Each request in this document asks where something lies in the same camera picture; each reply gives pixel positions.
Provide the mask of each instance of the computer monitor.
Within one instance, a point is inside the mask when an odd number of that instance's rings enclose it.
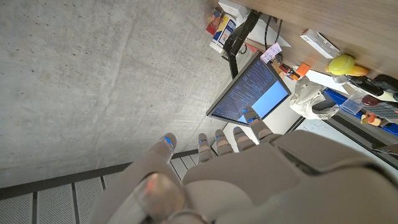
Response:
[[[271,63],[256,52],[206,112],[230,123],[248,126],[242,110],[251,106],[264,119],[292,94]]]

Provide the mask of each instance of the small bottle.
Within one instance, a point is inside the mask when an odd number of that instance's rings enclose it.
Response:
[[[236,19],[229,14],[225,14],[223,16],[223,20],[221,21],[216,34],[213,36],[213,39],[210,42],[210,47],[215,49],[218,53],[223,53],[223,47],[228,39],[229,35],[231,35],[232,31],[235,30],[236,27]]]

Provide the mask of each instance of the plastic bag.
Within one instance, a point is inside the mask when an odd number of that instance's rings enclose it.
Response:
[[[323,85],[311,82],[307,77],[297,81],[295,91],[290,100],[290,108],[307,119],[330,119],[339,110],[335,105],[321,111],[312,109],[312,106],[325,100],[322,95]]]

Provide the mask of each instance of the pink sticky note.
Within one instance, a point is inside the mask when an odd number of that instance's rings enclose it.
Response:
[[[275,57],[282,49],[280,48],[278,43],[272,45],[268,50],[266,50],[263,55],[260,56],[261,60],[265,63],[268,63],[269,60]]]

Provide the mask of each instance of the wooden desk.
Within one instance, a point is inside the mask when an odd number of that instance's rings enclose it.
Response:
[[[301,37],[304,29],[320,32],[340,53],[378,74],[398,79],[398,1],[395,0],[232,0],[243,6],[283,19],[280,35],[292,46],[282,47],[284,62],[307,63],[325,73],[330,59],[323,57]],[[279,24],[271,24],[277,30]]]

